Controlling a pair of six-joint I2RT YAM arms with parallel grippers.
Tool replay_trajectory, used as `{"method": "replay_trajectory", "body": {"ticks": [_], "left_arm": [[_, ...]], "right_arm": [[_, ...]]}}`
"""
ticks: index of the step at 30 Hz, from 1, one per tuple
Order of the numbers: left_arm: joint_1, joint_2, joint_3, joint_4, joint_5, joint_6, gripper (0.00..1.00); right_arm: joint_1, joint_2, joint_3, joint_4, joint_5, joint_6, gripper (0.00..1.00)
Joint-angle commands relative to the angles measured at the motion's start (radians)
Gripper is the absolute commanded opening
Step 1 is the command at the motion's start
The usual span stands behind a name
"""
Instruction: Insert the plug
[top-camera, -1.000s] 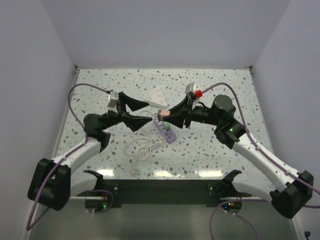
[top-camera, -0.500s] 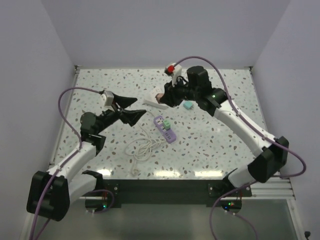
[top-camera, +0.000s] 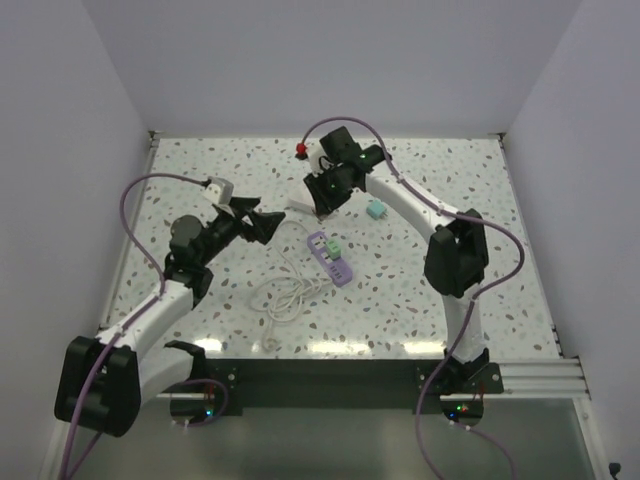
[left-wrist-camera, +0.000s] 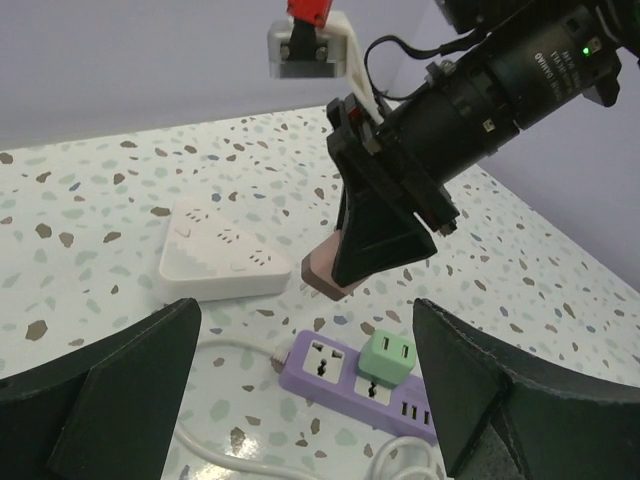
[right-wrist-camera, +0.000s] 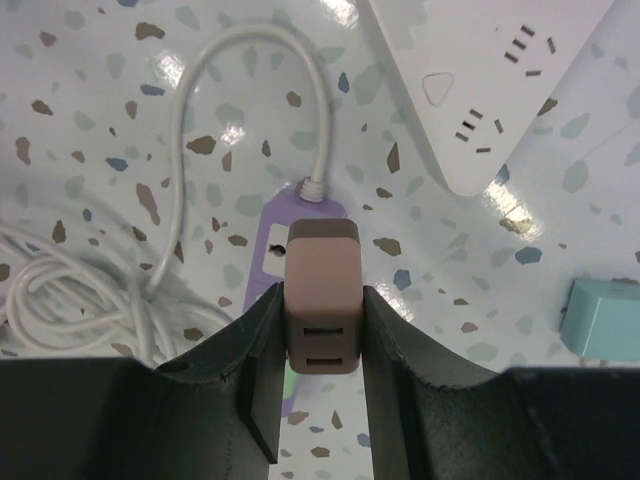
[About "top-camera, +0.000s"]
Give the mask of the green plug adapter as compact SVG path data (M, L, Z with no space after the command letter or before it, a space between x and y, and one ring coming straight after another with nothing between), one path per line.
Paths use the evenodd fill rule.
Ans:
M341 246L334 238L329 238L326 240L325 249L327 255L331 260L337 260L342 255Z

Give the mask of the purple power strip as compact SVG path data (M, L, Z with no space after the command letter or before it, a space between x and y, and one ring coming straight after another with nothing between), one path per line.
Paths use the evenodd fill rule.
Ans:
M353 279L353 271L343 257L331 260L326 253L325 242L327 237L323 232L317 231L307 237L306 243L312 256L318 261L324 272L336 287L344 287Z

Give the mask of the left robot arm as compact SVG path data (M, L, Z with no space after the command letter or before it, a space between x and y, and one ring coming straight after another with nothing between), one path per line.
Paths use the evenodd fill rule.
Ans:
M57 419L123 436L142 405L177 385L200 390L207 380L204 350L170 341L176 358L158 371L144 366L151 347L206 297L213 280L209 263L236 239L269 243L283 212L256 211L257 198L233 197L202 223L184 215L170 228L169 253L160 282L124 319L94 338L78 336L67 347L54 404Z

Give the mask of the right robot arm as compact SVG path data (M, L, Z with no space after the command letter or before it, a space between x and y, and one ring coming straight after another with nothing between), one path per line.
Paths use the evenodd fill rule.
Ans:
M447 327L445 379L452 390L469 392L489 363L477 299L489 261L481 215L454 212L403 176L385 147L361 147L346 127L326 134L315 149L300 141L295 157L311 166L304 184L316 216L330 215L358 189L391 207L427 242L424 276L442 297Z

